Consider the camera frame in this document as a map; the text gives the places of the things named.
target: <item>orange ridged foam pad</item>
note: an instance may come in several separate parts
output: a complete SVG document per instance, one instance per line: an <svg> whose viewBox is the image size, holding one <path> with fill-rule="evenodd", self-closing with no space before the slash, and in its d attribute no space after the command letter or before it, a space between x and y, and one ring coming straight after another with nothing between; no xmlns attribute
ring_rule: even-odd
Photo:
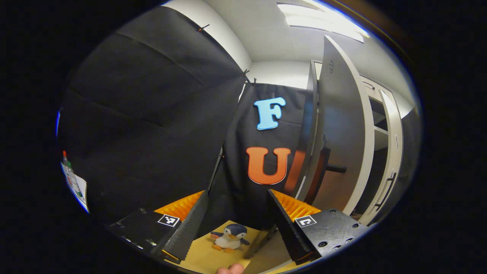
<svg viewBox="0 0 487 274"><path fill-rule="evenodd" d="M204 192L200 191L198 193L186 196L182 199L179 199L175 202L170 203L169 205L163 206L160 209L154 210L157 213L160 214L167 214L173 217L178 217L181 222L184 221L186 218L187 214L191 210L191 208L194 206L196 201L200 198L201 194Z"/></svg>
<svg viewBox="0 0 487 274"><path fill-rule="evenodd" d="M284 208L287 215L289 216L289 218L291 218L291 221L293 222L294 219L296 218L321 212L321 210L317 209L316 207L310 206L305 202L296 200L291 196L277 192L273 189L271 189L271 191L274 194L274 196L276 196L277 200L279 201L279 203Z"/></svg>

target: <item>letter f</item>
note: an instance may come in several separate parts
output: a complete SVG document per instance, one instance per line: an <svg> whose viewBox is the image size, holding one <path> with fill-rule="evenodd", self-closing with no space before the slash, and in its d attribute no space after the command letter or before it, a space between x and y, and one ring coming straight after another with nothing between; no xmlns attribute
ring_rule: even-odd
<svg viewBox="0 0 487 274"><path fill-rule="evenodd" d="M272 98L267 100L260 100L255 101L254 105L257 106L259 111L259 119L260 123L257 125L258 130L266 130L271 128L276 128L279 124L273 120L272 116L275 116L276 119L280 119L282 112L281 106L286 105L286 101L282 97Z"/></svg>

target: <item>black cloth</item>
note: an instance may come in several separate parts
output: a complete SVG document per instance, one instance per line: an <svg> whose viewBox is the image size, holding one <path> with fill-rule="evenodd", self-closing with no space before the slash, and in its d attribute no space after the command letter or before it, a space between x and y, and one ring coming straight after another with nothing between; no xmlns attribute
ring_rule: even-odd
<svg viewBox="0 0 487 274"><path fill-rule="evenodd" d="M209 233L228 220L247 227L261 229L267 218L266 192L281 191L289 175L298 145L306 93L304 89L272 84L247 83L239 101L237 112L229 127L223 146L222 158L211 186L210 203L200 226L198 236ZM259 113L255 101L282 97L282 116L275 119L279 125L268 130L258 130ZM286 177L274 185L261 185L248 176L248 147L269 150L264 158L264 172L273 175L277 169L275 148L288 148Z"/></svg>
<svg viewBox="0 0 487 274"><path fill-rule="evenodd" d="M104 223L209 185L246 78L199 28L157 7L107 37L69 82L59 144Z"/></svg>

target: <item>ceiling light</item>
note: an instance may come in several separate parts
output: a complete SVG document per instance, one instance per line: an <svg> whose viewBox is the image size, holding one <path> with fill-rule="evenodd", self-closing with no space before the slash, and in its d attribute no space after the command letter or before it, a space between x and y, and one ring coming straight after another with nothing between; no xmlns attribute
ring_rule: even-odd
<svg viewBox="0 0 487 274"><path fill-rule="evenodd" d="M318 9L292 4L277 5L290 26L322 29L347 36L362 43L364 42L362 36L369 37L367 32L346 19L342 14L312 0L304 1L314 5Z"/></svg>

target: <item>penguin plush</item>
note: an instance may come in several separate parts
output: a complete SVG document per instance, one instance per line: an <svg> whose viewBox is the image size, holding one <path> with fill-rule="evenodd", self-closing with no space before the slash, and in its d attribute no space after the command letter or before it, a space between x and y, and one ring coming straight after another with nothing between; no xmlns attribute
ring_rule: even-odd
<svg viewBox="0 0 487 274"><path fill-rule="evenodd" d="M247 228L241 224L230 224L223 229L223 233L212 231L210 237L215 239L215 244L212 246L216 250L224 249L225 252L234 253L242 244L250 245L244 239L247 235Z"/></svg>

